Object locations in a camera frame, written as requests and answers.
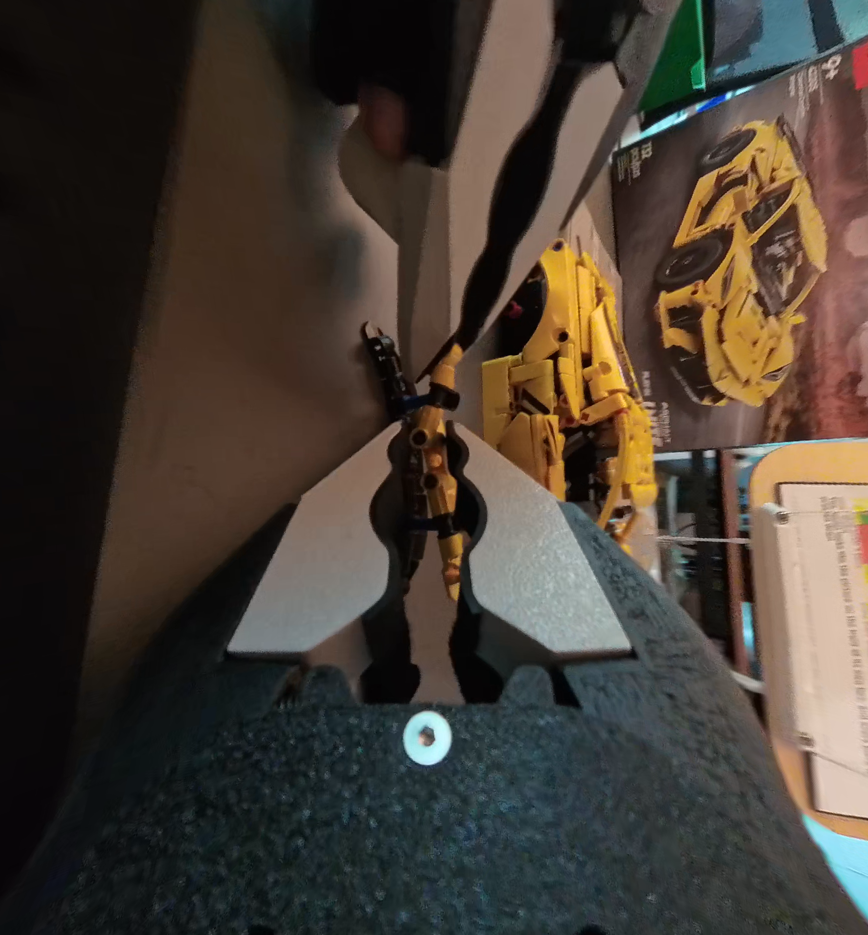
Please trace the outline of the toy car set box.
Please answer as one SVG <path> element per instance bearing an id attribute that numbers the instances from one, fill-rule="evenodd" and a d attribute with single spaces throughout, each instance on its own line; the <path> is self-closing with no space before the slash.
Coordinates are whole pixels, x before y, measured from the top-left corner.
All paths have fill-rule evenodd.
<path id="1" fill-rule="evenodd" d="M 868 37 L 611 162 L 657 451 L 868 438 Z"/>

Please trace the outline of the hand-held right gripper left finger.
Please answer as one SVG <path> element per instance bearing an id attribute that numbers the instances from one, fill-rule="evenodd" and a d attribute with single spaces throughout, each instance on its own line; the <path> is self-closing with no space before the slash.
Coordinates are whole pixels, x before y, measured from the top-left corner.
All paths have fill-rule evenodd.
<path id="1" fill-rule="evenodd" d="M 301 497 L 227 645 L 230 657 L 329 666 L 370 703 L 407 703 L 407 442 L 385 427 Z"/>

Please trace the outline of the yellow brick assembly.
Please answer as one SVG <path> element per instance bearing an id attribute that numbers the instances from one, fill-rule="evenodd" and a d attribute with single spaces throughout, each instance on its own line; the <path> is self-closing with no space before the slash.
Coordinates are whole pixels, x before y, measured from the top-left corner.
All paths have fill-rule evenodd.
<path id="1" fill-rule="evenodd" d="M 404 477 L 408 506 L 407 579 L 420 566 L 428 534 L 434 533 L 441 578 L 451 602 L 459 601 L 464 546 L 463 535 L 454 522 L 458 482 L 451 472 L 445 417 L 460 402 L 455 371 L 463 354 L 460 344 L 450 338 L 429 368 L 428 390 L 408 395 L 402 403 L 410 445 Z"/>

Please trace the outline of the green plastic bin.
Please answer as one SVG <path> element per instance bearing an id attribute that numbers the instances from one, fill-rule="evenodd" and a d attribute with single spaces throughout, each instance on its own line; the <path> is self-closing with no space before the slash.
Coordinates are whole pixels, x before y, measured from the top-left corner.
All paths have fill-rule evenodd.
<path id="1" fill-rule="evenodd" d="M 713 2 L 683 1 L 639 103 L 648 114 L 687 99 L 706 86 L 713 50 Z"/>

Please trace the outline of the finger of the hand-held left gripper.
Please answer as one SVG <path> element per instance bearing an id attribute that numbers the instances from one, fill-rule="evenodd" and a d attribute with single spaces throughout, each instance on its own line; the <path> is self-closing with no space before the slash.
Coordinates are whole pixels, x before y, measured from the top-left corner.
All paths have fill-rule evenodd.
<path id="1" fill-rule="evenodd" d="M 555 45 L 554 2 L 491 2 L 465 85 L 448 97 L 448 154 L 401 169 L 397 337 L 412 378 L 460 326 L 499 170 L 540 104 Z"/>
<path id="2" fill-rule="evenodd" d="M 560 62 L 498 165 L 483 241 L 460 304 L 455 342 L 464 350 L 502 310 L 583 199 L 604 135 L 623 97 L 613 63 Z"/>

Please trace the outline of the yellow toy brick car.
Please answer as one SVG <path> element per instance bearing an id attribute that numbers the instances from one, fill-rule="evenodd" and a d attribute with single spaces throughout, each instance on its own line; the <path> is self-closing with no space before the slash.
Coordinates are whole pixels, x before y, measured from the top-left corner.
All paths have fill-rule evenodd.
<path id="1" fill-rule="evenodd" d="M 585 505 L 630 555 L 659 488 L 612 286 L 558 238 L 503 310 L 500 337 L 514 352 L 482 365 L 487 444 L 558 500 Z"/>

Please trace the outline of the person's left hand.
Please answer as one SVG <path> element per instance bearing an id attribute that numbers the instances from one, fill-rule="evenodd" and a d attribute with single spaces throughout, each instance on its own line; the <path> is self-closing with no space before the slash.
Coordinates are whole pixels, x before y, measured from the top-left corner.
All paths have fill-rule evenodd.
<path id="1" fill-rule="evenodd" d="M 363 84 L 358 91 L 358 122 L 370 146 L 382 158 L 404 161 L 408 111 L 399 94 L 380 85 Z"/>

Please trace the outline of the printed instruction card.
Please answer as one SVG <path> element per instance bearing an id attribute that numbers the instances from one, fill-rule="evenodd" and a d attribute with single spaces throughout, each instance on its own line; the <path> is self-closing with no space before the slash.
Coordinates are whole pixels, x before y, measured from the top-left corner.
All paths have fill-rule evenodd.
<path id="1" fill-rule="evenodd" d="M 868 820 L 868 484 L 780 485 L 787 725 L 816 812 Z"/>

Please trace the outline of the grey desk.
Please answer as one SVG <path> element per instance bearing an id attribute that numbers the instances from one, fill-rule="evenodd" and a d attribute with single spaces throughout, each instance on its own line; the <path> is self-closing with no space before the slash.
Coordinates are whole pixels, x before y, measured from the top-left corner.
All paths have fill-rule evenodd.
<path id="1" fill-rule="evenodd" d="M 130 369 L 77 727 L 174 610 L 382 427 L 359 328 L 396 325 L 396 246 L 311 84 L 308 2 L 203 2 Z"/>

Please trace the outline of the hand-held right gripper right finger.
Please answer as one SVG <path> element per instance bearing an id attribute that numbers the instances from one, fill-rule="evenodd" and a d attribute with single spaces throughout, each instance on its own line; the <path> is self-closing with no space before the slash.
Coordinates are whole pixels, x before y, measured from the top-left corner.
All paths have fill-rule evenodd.
<path id="1" fill-rule="evenodd" d="M 633 647 L 564 504 L 459 423 L 449 423 L 463 554 L 449 653 L 466 703 L 497 702 L 521 668 L 623 662 Z"/>

